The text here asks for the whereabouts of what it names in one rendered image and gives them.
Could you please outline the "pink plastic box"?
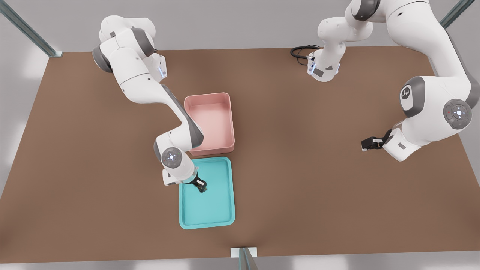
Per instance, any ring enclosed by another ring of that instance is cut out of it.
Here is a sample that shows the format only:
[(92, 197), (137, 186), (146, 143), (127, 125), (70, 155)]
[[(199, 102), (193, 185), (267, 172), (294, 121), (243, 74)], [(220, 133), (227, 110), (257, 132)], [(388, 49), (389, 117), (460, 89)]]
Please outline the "pink plastic box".
[(191, 95), (185, 98), (184, 107), (204, 134), (202, 144), (190, 150), (190, 154), (208, 156), (233, 152), (235, 137), (229, 94)]

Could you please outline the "pale blue-green tray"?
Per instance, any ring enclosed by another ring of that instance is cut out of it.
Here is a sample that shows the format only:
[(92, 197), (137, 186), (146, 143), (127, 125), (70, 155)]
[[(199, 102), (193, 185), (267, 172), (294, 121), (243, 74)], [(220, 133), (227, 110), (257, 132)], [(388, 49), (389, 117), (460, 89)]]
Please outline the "pale blue-green tray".
[(236, 218), (233, 170), (227, 157), (193, 160), (198, 175), (207, 182), (200, 193), (192, 184), (179, 187), (179, 224), (185, 230), (229, 226)]

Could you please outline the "silver frame post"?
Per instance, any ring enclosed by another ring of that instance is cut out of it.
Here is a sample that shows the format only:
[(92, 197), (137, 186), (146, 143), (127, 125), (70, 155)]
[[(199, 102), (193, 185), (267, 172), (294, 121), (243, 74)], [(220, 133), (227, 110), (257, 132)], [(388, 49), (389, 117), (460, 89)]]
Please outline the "silver frame post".
[(254, 258), (257, 256), (257, 247), (230, 248), (230, 257), (238, 258), (238, 270), (258, 270), (258, 266), (254, 261)]
[(62, 51), (52, 48), (22, 17), (8, 5), (5, 0), (0, 0), (0, 14), (10, 21), (30, 41), (32, 41), (43, 53), (50, 58), (62, 57)]
[(439, 21), (439, 24), (447, 29), (475, 0), (459, 0), (454, 7)]

